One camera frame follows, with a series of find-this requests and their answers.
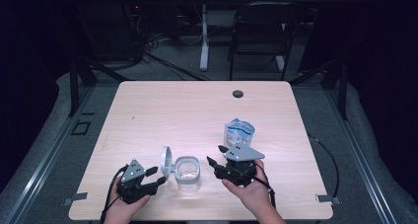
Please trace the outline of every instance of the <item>transparent lid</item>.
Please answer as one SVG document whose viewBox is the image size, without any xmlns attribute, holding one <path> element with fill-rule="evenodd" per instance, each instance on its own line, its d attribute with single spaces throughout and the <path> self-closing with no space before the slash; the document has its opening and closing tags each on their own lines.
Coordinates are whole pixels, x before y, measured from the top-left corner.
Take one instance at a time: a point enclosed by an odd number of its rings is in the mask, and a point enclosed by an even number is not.
<svg viewBox="0 0 418 224">
<path fill-rule="evenodd" d="M 169 177 L 173 168 L 173 155 L 172 150 L 168 146 L 163 147 L 163 153 L 161 154 L 161 172 L 165 177 Z"/>
</svg>

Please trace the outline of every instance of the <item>table leg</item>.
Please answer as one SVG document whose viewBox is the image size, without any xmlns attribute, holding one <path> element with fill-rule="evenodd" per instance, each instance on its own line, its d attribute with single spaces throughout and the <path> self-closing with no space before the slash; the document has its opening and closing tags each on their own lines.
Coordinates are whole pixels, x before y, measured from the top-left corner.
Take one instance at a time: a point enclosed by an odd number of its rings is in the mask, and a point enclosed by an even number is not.
<svg viewBox="0 0 418 224">
<path fill-rule="evenodd" d="M 208 57 L 209 57 L 209 42 L 208 42 L 208 25 L 206 15 L 206 5 L 202 8 L 202 53 L 200 55 L 200 70 L 208 70 Z"/>
<path fill-rule="evenodd" d="M 283 72 L 283 68 L 285 67 L 285 60 L 282 55 L 276 56 L 276 65 L 279 72 Z"/>
</svg>

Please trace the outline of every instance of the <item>robotic hand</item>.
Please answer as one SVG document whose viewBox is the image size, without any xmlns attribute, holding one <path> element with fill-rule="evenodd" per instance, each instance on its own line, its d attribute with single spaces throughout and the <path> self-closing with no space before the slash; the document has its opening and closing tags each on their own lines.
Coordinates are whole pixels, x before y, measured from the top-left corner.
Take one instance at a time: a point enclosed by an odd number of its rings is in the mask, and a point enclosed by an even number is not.
<svg viewBox="0 0 418 224">
<path fill-rule="evenodd" d="M 247 145 L 236 144 L 232 148 L 218 146 L 227 159 L 225 167 L 220 166 L 210 157 L 207 157 L 209 165 L 215 169 L 217 179 L 227 179 L 236 186 L 248 186 L 256 175 L 255 159 L 262 159 L 264 155 Z"/>
<path fill-rule="evenodd" d="M 122 175 L 120 182 L 117 186 L 117 193 L 120 198 L 130 204 L 141 199 L 143 196 L 155 195 L 158 187 L 164 184 L 167 180 L 166 177 L 157 179 L 156 182 L 141 185 L 145 177 L 156 174 L 158 167 L 153 167 L 145 171 L 145 169 L 138 163 L 137 160 L 133 159 L 126 171 Z"/>
</svg>

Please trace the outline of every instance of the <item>desk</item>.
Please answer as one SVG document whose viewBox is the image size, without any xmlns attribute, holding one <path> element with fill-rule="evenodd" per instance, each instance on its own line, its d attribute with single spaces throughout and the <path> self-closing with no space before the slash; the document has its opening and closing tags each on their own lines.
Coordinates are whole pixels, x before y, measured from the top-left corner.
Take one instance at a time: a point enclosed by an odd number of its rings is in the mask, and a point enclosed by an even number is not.
<svg viewBox="0 0 418 224">
<path fill-rule="evenodd" d="M 233 97 L 234 90 L 244 96 Z M 78 189 L 87 198 L 73 202 L 70 218 L 100 219 L 117 170 L 133 158 L 145 169 L 160 166 L 163 146 L 170 146 L 174 160 L 199 160 L 201 188 L 194 195 L 181 193 L 171 175 L 134 220 L 253 220 L 206 160 L 226 164 L 217 146 L 223 144 L 224 124 L 236 117 L 255 127 L 251 147 L 265 154 L 283 218 L 330 218 L 330 205 L 315 200 L 326 191 L 290 85 L 250 81 L 121 83 Z M 161 176 L 159 168 L 143 184 Z"/>
</svg>

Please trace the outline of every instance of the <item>hand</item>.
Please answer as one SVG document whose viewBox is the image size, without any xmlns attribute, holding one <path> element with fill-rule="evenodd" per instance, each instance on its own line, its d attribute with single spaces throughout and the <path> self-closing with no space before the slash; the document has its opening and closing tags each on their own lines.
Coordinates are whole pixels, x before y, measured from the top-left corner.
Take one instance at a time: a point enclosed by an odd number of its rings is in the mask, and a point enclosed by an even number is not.
<svg viewBox="0 0 418 224">
<path fill-rule="evenodd" d="M 113 187 L 111 188 L 109 202 L 112 203 L 115 199 L 116 201 L 108 209 L 106 216 L 105 216 L 104 223 L 108 223 L 108 224 L 129 223 L 133 215 L 151 199 L 150 195 L 146 195 L 136 202 L 127 204 L 126 202 L 124 202 L 123 200 L 119 198 L 119 195 L 116 192 L 117 185 L 119 184 L 119 182 L 120 182 L 120 177 L 116 179 L 116 181 L 113 184 Z"/>
<path fill-rule="evenodd" d="M 264 176 L 264 164 L 261 160 L 255 160 L 257 169 L 256 177 L 267 183 Z M 285 223 L 280 214 L 270 202 L 268 189 L 258 181 L 253 181 L 246 187 L 237 187 L 228 180 L 223 179 L 222 184 L 257 218 L 259 223 Z"/>
</svg>

